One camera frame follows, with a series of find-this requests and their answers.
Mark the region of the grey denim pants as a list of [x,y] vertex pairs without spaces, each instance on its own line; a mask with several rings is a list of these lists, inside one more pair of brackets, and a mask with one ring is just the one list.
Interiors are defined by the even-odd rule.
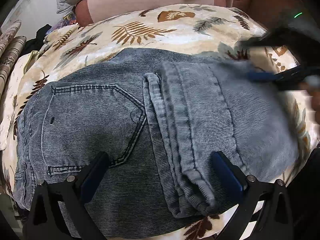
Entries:
[[125,49],[50,82],[17,120],[14,200],[30,209],[39,179],[59,183],[100,152],[106,173],[86,209],[107,238],[181,229],[233,206],[212,155],[270,182],[298,158],[277,89],[249,61]]

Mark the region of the pink brown bed sheet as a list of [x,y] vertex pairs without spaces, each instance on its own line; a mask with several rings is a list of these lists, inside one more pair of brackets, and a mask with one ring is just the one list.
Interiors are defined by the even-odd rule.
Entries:
[[270,27],[282,12],[297,12],[301,7],[300,0],[81,0],[75,15],[77,22],[86,26],[127,12],[183,3],[236,7],[265,27]]

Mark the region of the beige leaf print blanket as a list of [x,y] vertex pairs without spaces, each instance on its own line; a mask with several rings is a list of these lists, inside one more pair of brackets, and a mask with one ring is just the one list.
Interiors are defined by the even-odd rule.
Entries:
[[126,48],[156,48],[218,59],[257,60],[263,70],[283,72],[298,65],[285,46],[245,49],[239,41],[264,28],[237,8],[176,4],[114,16],[86,27],[53,31],[18,87],[13,124],[4,151],[4,191],[16,188],[17,117],[33,94],[50,81],[89,64],[107,61]]

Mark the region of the cream embroidered cloth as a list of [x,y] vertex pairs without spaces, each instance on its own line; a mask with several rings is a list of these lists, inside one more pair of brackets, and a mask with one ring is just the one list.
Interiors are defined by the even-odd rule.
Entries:
[[16,108],[18,87],[22,77],[31,68],[37,59],[38,51],[20,57],[12,68],[11,74],[4,87],[1,97],[1,151],[7,146],[9,129],[13,124],[14,111]]

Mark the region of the black garment by quilt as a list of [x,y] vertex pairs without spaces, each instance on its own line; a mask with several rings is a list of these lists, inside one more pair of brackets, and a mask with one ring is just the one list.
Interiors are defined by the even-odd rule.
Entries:
[[36,32],[36,37],[28,40],[25,45],[23,50],[21,51],[20,55],[25,55],[31,53],[33,50],[39,51],[42,46],[43,46],[43,41],[46,36],[47,31],[51,28],[52,26],[49,24],[46,24],[42,28],[40,28]]

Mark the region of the colourful wrapper by pillow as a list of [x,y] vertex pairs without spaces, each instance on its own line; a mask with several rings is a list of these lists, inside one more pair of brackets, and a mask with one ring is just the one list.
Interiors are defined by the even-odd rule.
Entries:
[[76,15],[74,11],[70,11],[65,16],[62,17],[59,22],[57,22],[54,26],[51,27],[50,31],[54,31],[56,29],[61,29],[62,27],[77,24]]

